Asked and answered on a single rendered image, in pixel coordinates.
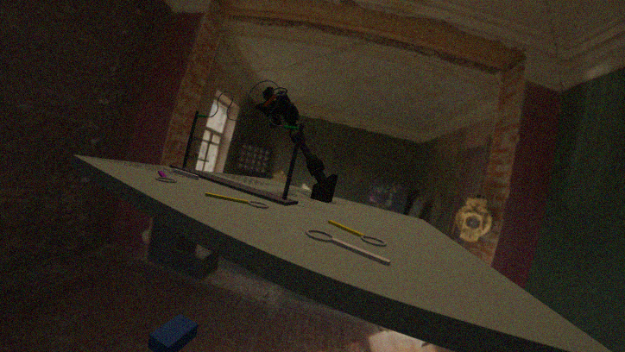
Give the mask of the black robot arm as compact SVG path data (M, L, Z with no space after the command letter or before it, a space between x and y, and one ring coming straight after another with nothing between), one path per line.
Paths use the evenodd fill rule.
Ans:
M299 112L296 110L296 107L294 106L294 103L291 103L291 100L289 99L289 97L287 96L287 94L280 96L280 100L279 100L279 112L287 112L287 114L284 114L284 119L287 122L288 126L292 126L292 127L297 127L296 125L296 121L298 120L298 116L299 116ZM297 127L298 128L298 127ZM296 137L297 137L297 133L292 135L292 129L289 130L289 136L292 140L292 142L296 141ZM309 150L309 148L307 147L307 145L305 144L305 138L304 138L304 134L302 131L302 135L300 138L300 149L303 152L303 154L306 157L306 164L307 164L307 168L309 173L311 174L311 176L314 175L315 179L317 180L317 182L320 182L321 180L325 179L326 176L323 172L323 170L325 170L325 166L322 162L322 160L320 160L316 154L312 154L311 151Z

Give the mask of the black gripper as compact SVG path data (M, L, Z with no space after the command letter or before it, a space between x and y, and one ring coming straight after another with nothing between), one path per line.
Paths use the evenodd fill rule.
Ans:
M256 104L256 105L255 105L255 107L256 107L258 110L261 110L263 113L265 113L266 117L269 117L270 112L272 111L272 109L273 109L273 108L276 106L276 104L278 103L278 102L276 102L276 100L275 100L275 101L273 100L273 102L272 102L272 103L271 103L268 107L264 107L264 106L263 106L263 105L264 105L264 104L265 104L265 103L266 103L266 102L267 102L267 101L268 101L268 100L269 100L269 99L273 96L273 94L272 94L272 90L273 90L273 87L268 87L267 89L265 89L265 90L262 92L262 95L263 95L263 98L264 98L266 101L265 101L265 102L263 102L263 103L260 103L260 104ZM273 120L271 120L271 122L272 122L273 124L275 124L275 125L281 125L281 117L280 117L280 115L287 114L287 112L284 112L284 111L279 112L279 111L278 111L278 110L279 110L279 108L280 108L280 105L279 105L279 103L278 103L278 104L277 104L277 106L275 107L275 109L274 109L274 110L272 111L272 113L271 113L271 117L273 117ZM279 116L277 116L276 114L278 114ZM276 128L276 127L278 127L278 126L274 126L271 122L269 121L270 128Z

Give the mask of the beige rectangular bar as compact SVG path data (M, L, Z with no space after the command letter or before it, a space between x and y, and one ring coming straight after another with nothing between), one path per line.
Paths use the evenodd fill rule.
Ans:
M180 174L180 175L182 175L182 176L186 176L186 177L191 178L191 179L196 179L196 180L199 180L199 176L198 176L198 175L195 175L195 174L192 174L192 173L188 173L188 172L183 171L183 170L182 170L182 171L180 171L180 170L178 170L178 169L174 169L174 168L173 168L172 172L173 172L173 173Z

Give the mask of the grey metal loop with yellow handle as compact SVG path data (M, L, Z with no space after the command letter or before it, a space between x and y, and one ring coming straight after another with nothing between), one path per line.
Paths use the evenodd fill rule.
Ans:
M356 236L360 236L361 240L363 240L364 242L370 243L370 244L372 244L372 245L375 245L375 246L378 246L378 247L380 247L380 246L386 246L386 245L387 245L387 244L386 244L386 242L385 242L385 241L383 241L382 239L379 239L379 238L377 238L377 237L373 237L373 236L366 236L365 234L363 234L363 233L361 233L361 232L359 232L359 231L355 231L355 230L353 230L353 229L350 229L350 228L348 228L348 227L345 227L345 226L343 226L341 223L337 223L337 222L335 222L335 221L333 221L333 220L328 220L328 223L333 224L333 225L335 225L335 226L339 227L340 229L345 230L345 231L347 231L347 232L349 232L349 233L351 233L351 234L354 234L354 235L356 235ZM379 241L379 242L382 242L382 244L375 243L375 242L372 242L372 241L367 241L367 240L365 240L364 238L375 239L375 240L377 240L377 241Z
M234 201L234 202L243 203L243 204L250 204L250 205L255 206L255 207L269 208L269 206L267 204L260 203L260 202L257 202L255 200L250 200L249 201L249 200L245 200L245 199L232 198L232 197L222 196L222 195L213 194L213 193L209 193L209 192L207 192L205 195L207 197L211 197L211 198L219 198L219 199ZM258 204L263 204L263 205L257 205L257 204L252 204L252 203L258 203Z

